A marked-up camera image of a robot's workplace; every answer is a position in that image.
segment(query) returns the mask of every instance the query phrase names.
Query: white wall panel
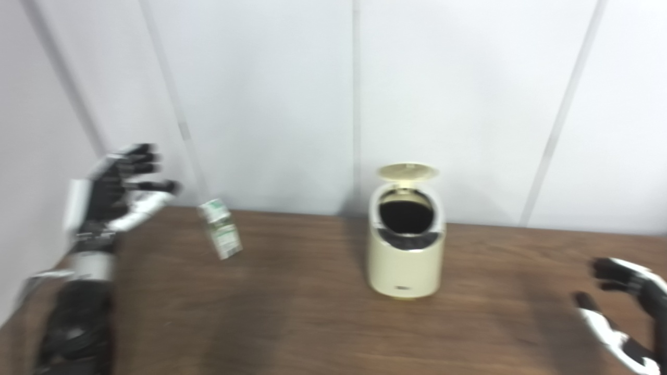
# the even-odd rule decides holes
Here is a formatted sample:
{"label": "white wall panel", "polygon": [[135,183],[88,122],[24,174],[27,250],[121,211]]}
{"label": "white wall panel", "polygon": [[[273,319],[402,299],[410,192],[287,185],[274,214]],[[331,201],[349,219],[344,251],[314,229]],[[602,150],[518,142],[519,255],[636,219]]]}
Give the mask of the white wall panel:
{"label": "white wall panel", "polygon": [[360,4],[364,201],[420,161],[449,221],[518,224],[595,2]]}
{"label": "white wall panel", "polygon": [[156,143],[163,171],[154,178],[183,184],[176,204],[201,203],[139,2],[38,4],[105,143],[112,149]]}
{"label": "white wall panel", "polygon": [[148,3],[213,194],[339,212],[352,190],[352,2]]}
{"label": "white wall panel", "polygon": [[69,179],[96,157],[18,0],[0,1],[0,323],[30,274],[67,250]]}
{"label": "white wall panel", "polygon": [[667,3],[611,0],[529,226],[667,233]]}

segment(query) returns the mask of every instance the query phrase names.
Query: open lid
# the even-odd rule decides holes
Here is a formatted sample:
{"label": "open lid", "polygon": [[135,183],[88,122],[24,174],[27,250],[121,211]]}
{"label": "open lid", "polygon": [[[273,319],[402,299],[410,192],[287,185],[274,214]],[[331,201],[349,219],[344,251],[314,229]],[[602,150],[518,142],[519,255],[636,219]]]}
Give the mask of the open lid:
{"label": "open lid", "polygon": [[431,179],[438,171],[424,164],[399,163],[380,168],[378,174],[386,181],[396,182],[400,188],[412,188],[415,182]]}

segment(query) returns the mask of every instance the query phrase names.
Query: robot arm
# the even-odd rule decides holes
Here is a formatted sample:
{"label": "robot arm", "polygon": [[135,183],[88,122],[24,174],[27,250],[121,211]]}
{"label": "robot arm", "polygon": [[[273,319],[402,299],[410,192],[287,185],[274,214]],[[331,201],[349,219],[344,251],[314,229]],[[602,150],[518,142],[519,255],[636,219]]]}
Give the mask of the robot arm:
{"label": "robot arm", "polygon": [[71,273],[58,293],[34,375],[110,375],[112,281],[118,234],[174,198],[174,181],[132,181],[155,171],[148,144],[108,154],[70,189],[65,229],[73,240]]}
{"label": "robot arm", "polygon": [[636,374],[660,375],[667,373],[667,284],[648,268],[615,258],[593,261],[594,277],[601,280],[602,290],[626,292],[637,299],[642,309],[653,318],[653,351],[623,333],[603,315],[587,293],[575,294],[579,311],[595,334],[621,363]]}

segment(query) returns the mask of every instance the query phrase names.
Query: small trash can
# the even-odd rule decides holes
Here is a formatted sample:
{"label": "small trash can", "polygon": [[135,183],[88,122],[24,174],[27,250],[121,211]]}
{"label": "small trash can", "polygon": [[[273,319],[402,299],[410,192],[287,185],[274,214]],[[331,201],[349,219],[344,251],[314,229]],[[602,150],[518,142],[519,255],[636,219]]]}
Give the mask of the small trash can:
{"label": "small trash can", "polygon": [[389,183],[371,197],[368,281],[395,298],[419,298],[440,287],[446,221],[436,193],[419,184],[437,171],[400,163],[380,168]]}

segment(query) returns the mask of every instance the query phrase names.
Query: wooden table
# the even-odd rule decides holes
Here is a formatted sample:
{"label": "wooden table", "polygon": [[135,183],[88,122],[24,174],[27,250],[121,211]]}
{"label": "wooden table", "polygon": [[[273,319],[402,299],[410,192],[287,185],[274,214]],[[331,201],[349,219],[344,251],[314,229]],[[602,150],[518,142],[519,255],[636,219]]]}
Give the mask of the wooden table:
{"label": "wooden table", "polygon": [[[665,238],[450,224],[440,291],[398,301],[364,280],[364,220],[235,219],[245,249],[226,261],[191,208],[169,208],[128,235],[116,374],[629,374],[570,294],[593,293],[647,344],[648,318],[628,296],[597,291],[587,261],[623,258],[667,276]],[[34,299],[48,301],[44,293]]]}

